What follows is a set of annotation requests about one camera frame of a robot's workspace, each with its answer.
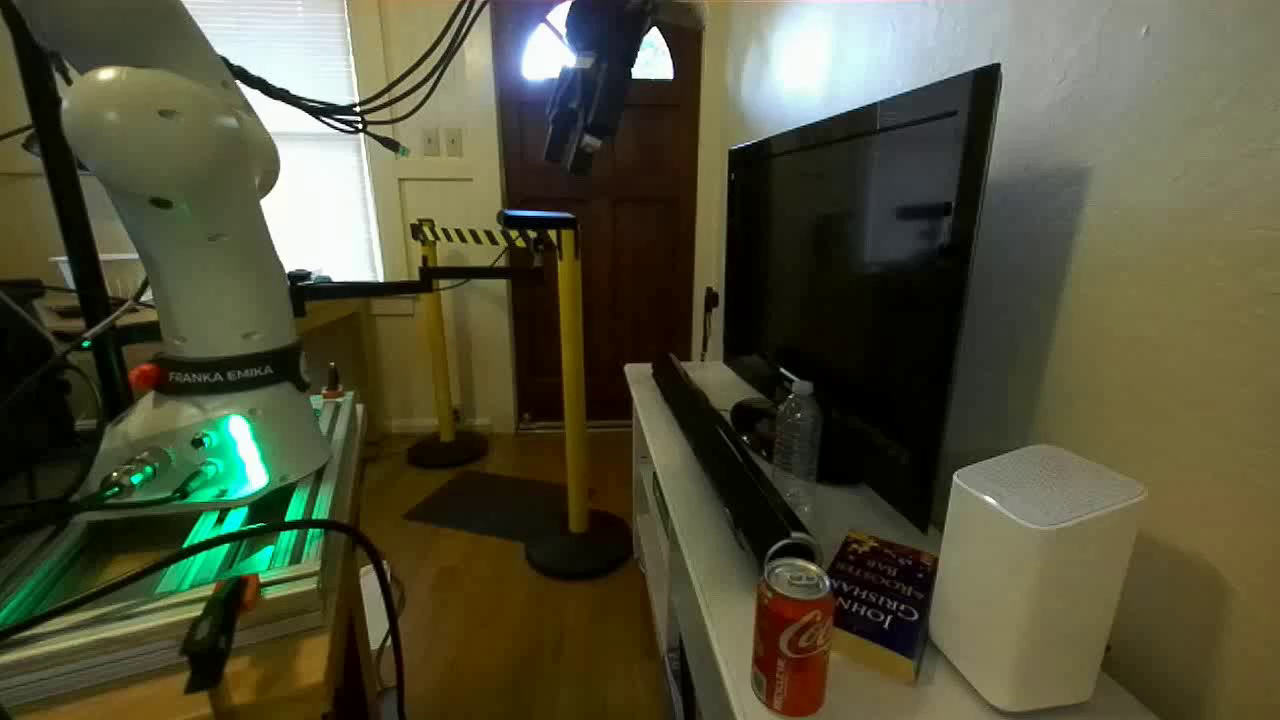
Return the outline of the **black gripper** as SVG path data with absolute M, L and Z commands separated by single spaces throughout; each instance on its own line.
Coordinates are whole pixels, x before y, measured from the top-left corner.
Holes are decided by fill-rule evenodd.
M 549 162 L 572 174 L 590 171 L 600 149 L 619 130 L 630 62 L 653 19 L 654 0 L 572 0 L 572 62 L 558 70 L 549 102 Z

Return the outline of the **metal robot base platform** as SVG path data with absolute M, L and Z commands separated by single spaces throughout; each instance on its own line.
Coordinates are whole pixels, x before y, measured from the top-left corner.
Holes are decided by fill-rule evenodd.
M 326 464 L 251 500 L 85 513 L 2 557 L 0 702 L 37 706 L 184 669 L 178 638 L 218 578 L 257 575 L 231 649 L 309 636 L 331 621 L 362 436 L 357 397 L 316 398 Z

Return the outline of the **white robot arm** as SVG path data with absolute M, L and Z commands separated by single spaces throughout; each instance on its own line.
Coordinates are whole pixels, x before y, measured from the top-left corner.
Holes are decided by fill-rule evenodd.
M 72 154 L 150 279 L 158 383 L 101 436 L 85 508 L 245 503 L 326 464 L 259 199 L 278 154 L 178 0 L 7 0 L 76 69 Z

